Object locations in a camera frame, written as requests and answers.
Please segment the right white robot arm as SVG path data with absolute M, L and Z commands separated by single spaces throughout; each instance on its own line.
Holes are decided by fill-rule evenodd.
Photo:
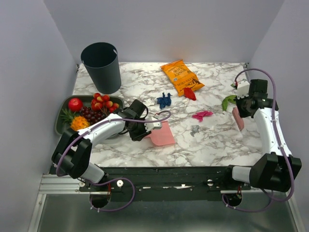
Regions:
M 239 129 L 244 129 L 244 118 L 254 119 L 262 140 L 263 156 L 252 167 L 233 166 L 231 173 L 222 177 L 223 186 L 234 189 L 243 182 L 255 188 L 287 192 L 302 163 L 292 156 L 285 142 L 278 105 L 267 96 L 267 80 L 238 82 L 235 101 L 232 114 Z

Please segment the red paper scrap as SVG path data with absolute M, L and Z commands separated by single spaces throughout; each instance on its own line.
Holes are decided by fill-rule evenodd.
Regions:
M 183 92 L 184 92 L 184 96 L 188 99 L 191 99 L 193 101 L 196 101 L 196 96 L 194 94 L 194 91 L 191 89 L 191 88 L 188 88 L 188 87 L 185 87 L 183 89 Z

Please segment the pink hand brush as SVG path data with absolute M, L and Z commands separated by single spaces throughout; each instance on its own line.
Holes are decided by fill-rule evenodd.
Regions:
M 232 110 L 232 115 L 234 117 L 234 120 L 238 126 L 238 129 L 240 131 L 242 131 L 244 129 L 244 121 L 243 119 L 240 117 L 239 111 L 237 107 L 234 107 Z

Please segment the magenta paper scrap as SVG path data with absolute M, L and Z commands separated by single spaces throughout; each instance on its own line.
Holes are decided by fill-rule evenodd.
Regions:
M 202 112 L 196 112 L 192 115 L 192 118 L 198 120 L 199 122 L 203 121 L 203 118 L 212 116 L 213 112 L 211 111 L 202 111 Z

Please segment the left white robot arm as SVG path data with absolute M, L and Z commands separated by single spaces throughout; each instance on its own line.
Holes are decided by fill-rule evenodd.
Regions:
M 58 145 L 52 155 L 52 162 L 56 165 L 56 175 L 69 175 L 73 179 L 83 178 L 90 181 L 90 185 L 97 191 L 104 190 L 107 185 L 105 172 L 90 162 L 92 148 L 110 137 L 128 131 L 132 141 L 140 141 L 150 132 L 143 122 L 143 113 L 148 108 L 139 100 L 124 109 L 118 108 L 105 119 L 94 125 L 74 131 L 67 129 L 63 132 Z

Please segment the grey paper scrap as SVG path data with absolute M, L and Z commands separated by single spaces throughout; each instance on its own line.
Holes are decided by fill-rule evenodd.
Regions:
M 199 125 L 192 125 L 190 134 L 192 137 L 195 136 L 195 134 L 199 133 L 201 131 L 201 127 Z

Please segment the white paper scrap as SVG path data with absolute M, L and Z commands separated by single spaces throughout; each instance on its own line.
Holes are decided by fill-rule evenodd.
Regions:
M 152 99 L 147 99 L 147 100 L 144 101 L 144 103 L 145 103 L 148 107 L 155 105 L 155 102 L 154 102 Z

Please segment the pink dustpan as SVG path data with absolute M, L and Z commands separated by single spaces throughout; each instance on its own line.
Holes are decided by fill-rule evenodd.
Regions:
M 147 135 L 154 146 L 165 146 L 175 144 L 174 136 L 167 121 L 162 122 L 162 128 L 153 130 L 151 134 Z

